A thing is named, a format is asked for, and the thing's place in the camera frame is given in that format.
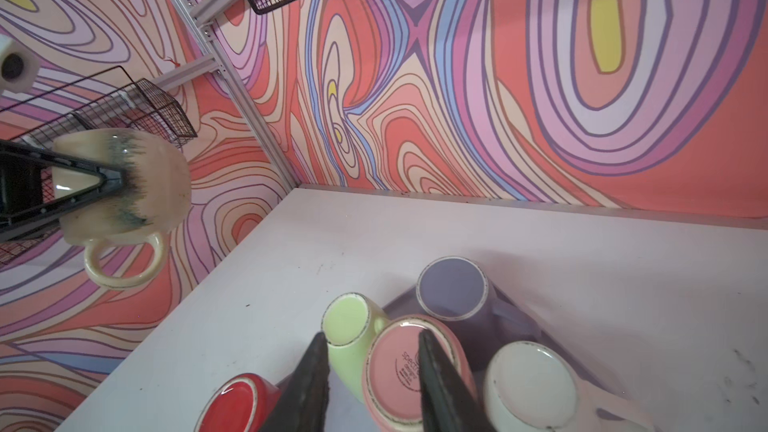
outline purple mug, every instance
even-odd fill
[[[474,262],[443,257],[426,266],[416,284],[418,304],[446,323],[461,342],[472,370],[484,370],[507,342],[539,340],[542,330],[525,312],[496,295],[493,283]],[[513,330],[502,338],[497,318]]]

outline camera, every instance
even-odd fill
[[[0,35],[0,93],[26,92],[40,70],[40,59],[13,38]]]

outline light green mug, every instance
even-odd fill
[[[346,388],[362,402],[362,370],[373,339],[389,317],[363,294],[350,292],[333,299],[322,315],[328,361]]]

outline ceramic mug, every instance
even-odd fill
[[[424,312],[456,334],[473,370],[484,370],[505,343],[542,335],[536,321],[498,298],[480,267],[464,257],[439,258],[427,265],[418,276],[416,298]],[[497,318],[512,326],[513,336],[499,337]]]
[[[328,361],[341,382],[362,402],[362,369],[373,339],[389,323],[386,313],[363,294],[333,299],[322,315]]]
[[[425,315],[398,318],[371,344],[362,376],[366,406],[384,432],[423,430],[418,334],[424,329],[435,333],[467,389],[477,395],[464,350],[450,329]]]
[[[279,398],[280,390],[258,375],[238,375],[208,401],[194,432],[256,432]]]
[[[535,342],[513,342],[496,353],[483,397],[498,432],[599,432],[608,423],[612,430],[654,431],[634,402],[581,380],[558,354]],[[598,408],[625,421],[603,420]]]
[[[127,186],[59,219],[64,240],[85,246],[85,271],[102,287],[125,289],[154,278],[168,257],[168,232],[190,209],[191,181],[187,160],[165,140],[141,130],[95,129],[57,137],[53,150],[126,171]],[[98,177],[68,168],[52,168],[54,195],[68,196],[98,183]],[[149,243],[152,263],[139,275],[104,274],[101,252],[114,245]]]

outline white mug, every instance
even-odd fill
[[[512,342],[496,353],[485,375],[484,398],[485,413],[498,432],[599,432],[638,426],[654,432],[650,417],[636,403],[581,380],[553,350],[535,342]],[[598,408],[624,420],[603,420]]]
[[[57,137],[53,150],[123,168],[126,187],[118,194],[62,216],[64,240],[85,246],[85,271],[102,287],[126,289],[153,279],[168,259],[168,232],[187,216],[191,181],[187,160],[170,143],[133,129],[95,129]],[[98,177],[68,168],[52,170],[56,198],[94,186]],[[114,245],[152,245],[154,257],[133,277],[111,277],[99,264]]]

